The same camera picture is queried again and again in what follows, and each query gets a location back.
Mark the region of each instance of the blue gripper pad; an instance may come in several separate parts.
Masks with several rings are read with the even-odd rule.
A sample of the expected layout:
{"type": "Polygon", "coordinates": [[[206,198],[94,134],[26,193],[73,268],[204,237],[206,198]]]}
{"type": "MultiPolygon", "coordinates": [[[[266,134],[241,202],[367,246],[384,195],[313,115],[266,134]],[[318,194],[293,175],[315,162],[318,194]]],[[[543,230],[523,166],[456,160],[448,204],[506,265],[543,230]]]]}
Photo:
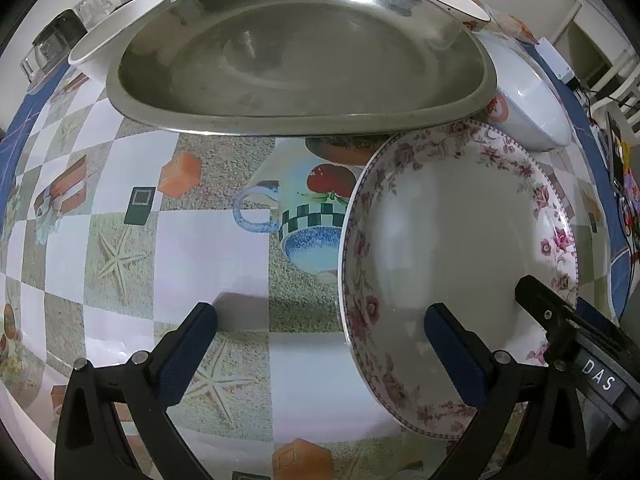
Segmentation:
{"type": "Polygon", "coordinates": [[[575,311],[578,316],[588,323],[591,323],[606,336],[610,336],[612,330],[615,329],[615,325],[613,325],[612,322],[599,313],[583,298],[578,298],[577,304],[575,305],[575,311]]]}
{"type": "Polygon", "coordinates": [[[149,369],[162,408],[180,402],[217,330],[216,309],[209,303],[198,303],[181,325],[156,345],[149,369]]]}
{"type": "Polygon", "coordinates": [[[479,408],[488,391],[492,355],[482,340],[468,332],[443,303],[427,308],[424,333],[462,401],[479,408]]]}

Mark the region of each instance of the white chair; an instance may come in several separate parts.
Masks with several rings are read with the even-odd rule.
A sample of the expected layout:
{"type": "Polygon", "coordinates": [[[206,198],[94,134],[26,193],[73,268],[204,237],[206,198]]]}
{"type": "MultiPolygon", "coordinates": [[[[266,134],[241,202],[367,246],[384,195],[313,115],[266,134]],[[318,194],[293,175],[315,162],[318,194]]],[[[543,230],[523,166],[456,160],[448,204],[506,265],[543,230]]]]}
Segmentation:
{"type": "Polygon", "coordinates": [[[602,118],[609,112],[610,117],[616,122],[620,130],[620,136],[629,146],[640,144],[640,64],[633,70],[620,88],[600,101],[591,105],[591,116],[601,126],[602,118]]]}
{"type": "Polygon", "coordinates": [[[571,22],[580,27],[611,65],[591,90],[602,90],[616,75],[629,78],[638,65],[638,56],[602,0],[576,0],[549,41],[555,44],[571,22]]]}

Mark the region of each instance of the blue tablecloth border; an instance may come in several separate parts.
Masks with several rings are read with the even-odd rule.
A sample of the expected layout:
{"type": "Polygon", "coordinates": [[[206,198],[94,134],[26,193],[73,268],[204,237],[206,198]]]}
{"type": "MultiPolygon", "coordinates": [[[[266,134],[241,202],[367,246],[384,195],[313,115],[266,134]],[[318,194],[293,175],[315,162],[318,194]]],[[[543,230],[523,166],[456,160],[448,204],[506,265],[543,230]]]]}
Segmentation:
{"type": "Polygon", "coordinates": [[[27,142],[42,107],[51,97],[68,69],[68,63],[64,62],[37,94],[25,95],[14,120],[9,124],[4,139],[0,142],[0,234],[2,234],[2,226],[4,225],[6,203],[13,186],[15,168],[18,166],[24,144],[27,142]]]}
{"type": "Polygon", "coordinates": [[[533,45],[524,44],[524,48],[531,57],[540,64],[542,69],[549,76],[549,79],[551,79],[551,82],[560,94],[560,98],[562,99],[562,102],[569,113],[569,117],[571,117],[574,124],[575,133],[578,135],[578,139],[580,140],[584,153],[587,156],[589,166],[591,167],[591,173],[593,173],[596,188],[598,189],[598,196],[600,197],[600,202],[604,208],[604,214],[607,219],[607,228],[609,230],[609,242],[612,256],[626,251],[626,255],[623,254],[614,261],[610,272],[613,310],[615,311],[616,316],[620,318],[626,305],[629,276],[631,273],[631,259],[625,234],[622,231],[622,227],[620,227],[618,202],[609,183],[609,173],[607,173],[607,168],[605,167],[602,156],[600,155],[596,139],[591,133],[589,118],[582,109],[582,106],[578,102],[574,93],[556,77],[546,62],[540,57],[540,54],[533,45]]]}

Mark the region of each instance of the table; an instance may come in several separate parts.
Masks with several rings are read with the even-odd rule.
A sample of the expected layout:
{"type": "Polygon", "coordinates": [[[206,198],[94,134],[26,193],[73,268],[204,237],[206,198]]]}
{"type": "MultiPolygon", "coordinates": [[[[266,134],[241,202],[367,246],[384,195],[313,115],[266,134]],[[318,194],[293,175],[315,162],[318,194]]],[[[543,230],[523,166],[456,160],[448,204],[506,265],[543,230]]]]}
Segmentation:
{"type": "MultiPolygon", "coordinates": [[[[124,362],[216,300],[220,332],[168,410],[216,480],[284,480],[287,457],[304,467],[327,450],[334,478],[388,478],[409,464],[428,478],[449,443],[402,429],[360,379],[338,315],[337,257],[295,266],[273,224],[283,184],[321,164],[357,177],[382,140],[178,134],[123,118],[73,70],[51,86],[42,111],[28,102],[0,144],[15,167],[0,186],[0,290],[17,328],[4,327],[0,378],[36,425],[55,439],[78,356],[124,362]]],[[[607,216],[581,141],[536,159],[572,225],[578,293],[612,319],[607,216]]],[[[127,410],[120,418],[153,474],[127,410]]]]}

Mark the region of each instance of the glass cup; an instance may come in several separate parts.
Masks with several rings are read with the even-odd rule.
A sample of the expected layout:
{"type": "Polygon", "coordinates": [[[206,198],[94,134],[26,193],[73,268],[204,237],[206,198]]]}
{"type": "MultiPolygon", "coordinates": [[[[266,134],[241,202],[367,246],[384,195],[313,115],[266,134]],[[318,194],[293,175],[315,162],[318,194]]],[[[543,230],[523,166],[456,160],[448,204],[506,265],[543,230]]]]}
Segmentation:
{"type": "Polygon", "coordinates": [[[114,6],[109,0],[82,0],[75,4],[78,15],[86,30],[91,30],[113,12],[114,6]]]}
{"type": "Polygon", "coordinates": [[[58,32],[53,32],[39,43],[33,45],[27,55],[22,58],[20,66],[30,83],[36,79],[38,72],[47,73],[69,51],[68,43],[58,32]]]}

